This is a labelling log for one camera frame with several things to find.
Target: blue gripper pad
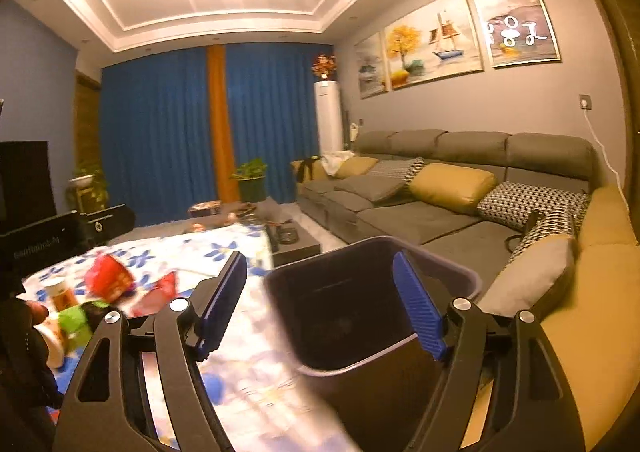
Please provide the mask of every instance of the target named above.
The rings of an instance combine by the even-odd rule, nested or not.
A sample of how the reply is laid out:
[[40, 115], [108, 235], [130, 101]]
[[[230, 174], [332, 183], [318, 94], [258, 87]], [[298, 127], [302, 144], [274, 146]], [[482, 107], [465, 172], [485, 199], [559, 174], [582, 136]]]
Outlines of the blue gripper pad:
[[447, 345], [443, 340], [442, 317], [402, 252], [394, 256], [393, 276], [420, 346], [436, 360], [444, 359]]
[[204, 360], [220, 347], [229, 319], [246, 283], [246, 259], [239, 254], [216, 290], [201, 318], [202, 336], [195, 345], [196, 359]]

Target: orange curtain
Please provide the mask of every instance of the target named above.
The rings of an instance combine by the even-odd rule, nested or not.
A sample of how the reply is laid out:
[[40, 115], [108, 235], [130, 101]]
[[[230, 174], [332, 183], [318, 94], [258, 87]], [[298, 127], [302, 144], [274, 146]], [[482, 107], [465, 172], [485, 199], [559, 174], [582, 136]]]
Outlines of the orange curtain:
[[217, 44], [207, 48], [209, 71], [209, 109], [213, 159], [216, 165], [218, 199], [224, 203], [240, 200], [238, 182], [230, 176], [236, 170], [234, 146], [231, 140], [229, 112], [226, 106], [225, 47]]

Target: floral tablecloth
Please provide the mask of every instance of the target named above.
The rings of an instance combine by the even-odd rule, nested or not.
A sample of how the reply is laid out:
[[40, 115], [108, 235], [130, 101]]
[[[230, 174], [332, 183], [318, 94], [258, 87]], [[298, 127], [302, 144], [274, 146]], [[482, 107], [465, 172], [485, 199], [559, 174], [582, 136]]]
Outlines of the floral tablecloth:
[[[118, 304], [125, 313], [164, 274], [175, 270], [178, 291], [188, 297], [197, 283], [220, 273], [233, 250], [248, 260], [247, 283], [220, 349], [199, 364], [207, 394], [236, 452], [355, 452], [358, 450], [332, 411], [306, 392], [279, 350], [263, 278], [272, 267], [266, 234], [258, 227], [233, 225], [212, 231], [141, 239], [93, 249], [29, 277], [26, 299], [50, 299], [40, 282], [64, 275], [79, 302], [91, 299], [84, 274], [95, 257], [112, 254], [131, 271], [136, 289]], [[81, 350], [54, 371], [62, 392], [68, 387]], [[155, 355], [144, 353], [145, 378], [161, 441], [178, 449], [158, 377]]]

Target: white air conditioner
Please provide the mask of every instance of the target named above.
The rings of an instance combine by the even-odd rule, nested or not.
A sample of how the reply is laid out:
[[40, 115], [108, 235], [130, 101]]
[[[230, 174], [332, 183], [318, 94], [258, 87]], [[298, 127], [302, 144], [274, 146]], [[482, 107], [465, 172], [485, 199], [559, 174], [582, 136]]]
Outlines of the white air conditioner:
[[340, 93], [335, 80], [321, 80], [314, 84], [316, 118], [318, 119], [318, 144], [320, 154], [342, 151], [342, 113]]

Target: metal screw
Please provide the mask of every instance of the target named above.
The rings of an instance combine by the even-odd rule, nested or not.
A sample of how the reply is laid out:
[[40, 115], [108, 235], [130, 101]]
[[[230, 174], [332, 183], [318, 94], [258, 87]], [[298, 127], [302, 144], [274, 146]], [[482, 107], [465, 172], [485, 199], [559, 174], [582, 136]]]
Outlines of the metal screw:
[[173, 299], [171, 301], [171, 304], [169, 304], [169, 307], [173, 311], [184, 311], [185, 309], [187, 309], [188, 306], [189, 306], [189, 301], [182, 297], [180, 297], [180, 299]]
[[107, 324], [113, 324], [120, 320], [120, 314], [117, 311], [110, 311], [104, 316], [104, 321]]
[[521, 311], [520, 312], [520, 320], [526, 322], [527, 324], [531, 324], [536, 317], [534, 317], [533, 313], [530, 311]]
[[463, 297], [458, 297], [453, 301], [453, 307], [460, 311], [467, 311], [471, 309], [471, 303]]

